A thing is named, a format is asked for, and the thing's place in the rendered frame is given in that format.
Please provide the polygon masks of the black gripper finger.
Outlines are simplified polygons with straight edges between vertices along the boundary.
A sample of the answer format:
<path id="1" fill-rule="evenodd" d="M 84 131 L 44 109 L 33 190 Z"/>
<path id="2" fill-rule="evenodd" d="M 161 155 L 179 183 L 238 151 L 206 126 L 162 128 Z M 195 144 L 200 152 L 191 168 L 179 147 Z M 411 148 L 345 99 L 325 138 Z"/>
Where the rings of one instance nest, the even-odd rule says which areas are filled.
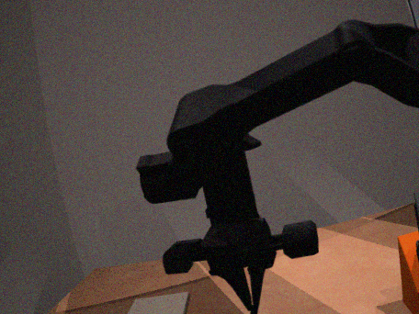
<path id="1" fill-rule="evenodd" d="M 251 290 L 252 290 L 252 302 L 254 305 L 255 310 L 258 310 L 258 307 L 260 305 L 260 297 L 261 297 L 261 291 L 262 291 L 262 283 L 263 283 L 263 277 L 265 275 L 266 269 L 269 269 L 273 266 L 275 258 L 276 258 L 277 251 L 274 253 L 273 261 L 271 262 L 264 262 L 264 263 L 257 263 L 253 264 L 251 263 L 247 270 L 250 275 L 250 284 L 251 284 Z"/>
<path id="2" fill-rule="evenodd" d="M 236 295 L 241 299 L 244 306 L 251 310 L 252 297 L 250 294 L 249 287 L 247 285 L 248 281 L 244 269 L 237 269 L 235 267 L 229 269 L 221 269 L 211 271 L 209 270 L 210 275 L 217 275 L 220 278 L 223 278 L 229 285 L 232 287 Z"/>

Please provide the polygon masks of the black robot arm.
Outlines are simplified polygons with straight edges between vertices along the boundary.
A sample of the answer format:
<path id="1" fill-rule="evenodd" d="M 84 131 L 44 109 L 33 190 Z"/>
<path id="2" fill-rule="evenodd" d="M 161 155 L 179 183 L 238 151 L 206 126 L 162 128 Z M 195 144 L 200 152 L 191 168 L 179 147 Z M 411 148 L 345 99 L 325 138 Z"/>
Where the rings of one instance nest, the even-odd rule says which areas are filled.
<path id="1" fill-rule="evenodd" d="M 345 84 L 371 85 L 419 108 L 419 28 L 357 19 L 233 84 L 180 98 L 167 152 L 141 156 L 143 197 L 151 204 L 239 195 L 253 188 L 245 151 L 262 145 L 248 132 Z M 250 208 L 250 206 L 252 208 Z M 272 234 L 254 204 L 214 219 L 200 245 L 209 268 L 244 269 L 267 252 Z"/>

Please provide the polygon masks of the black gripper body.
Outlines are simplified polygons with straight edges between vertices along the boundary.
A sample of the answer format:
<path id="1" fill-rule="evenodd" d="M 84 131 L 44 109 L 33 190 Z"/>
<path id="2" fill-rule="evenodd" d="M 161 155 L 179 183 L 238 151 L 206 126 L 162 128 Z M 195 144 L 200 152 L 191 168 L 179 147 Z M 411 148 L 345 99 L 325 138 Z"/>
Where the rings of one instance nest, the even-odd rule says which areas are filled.
<path id="1" fill-rule="evenodd" d="M 256 208 L 253 188 L 235 196 L 206 199 L 206 203 L 205 212 L 211 225 L 214 224 L 215 218 L 223 217 L 225 211 L 227 216 L 242 214 L 243 204 L 254 204 Z M 173 244 L 163 255 L 165 273 L 170 275 L 187 273 L 193 262 L 206 261 L 201 241 L 201 238 L 197 238 Z M 283 250 L 290 259 L 311 256 L 319 253 L 318 243 L 317 226 L 312 220 L 284 225 L 282 233 L 272 236 L 268 251 L 255 253 L 252 263 L 271 262 L 275 251 L 279 250 Z"/>

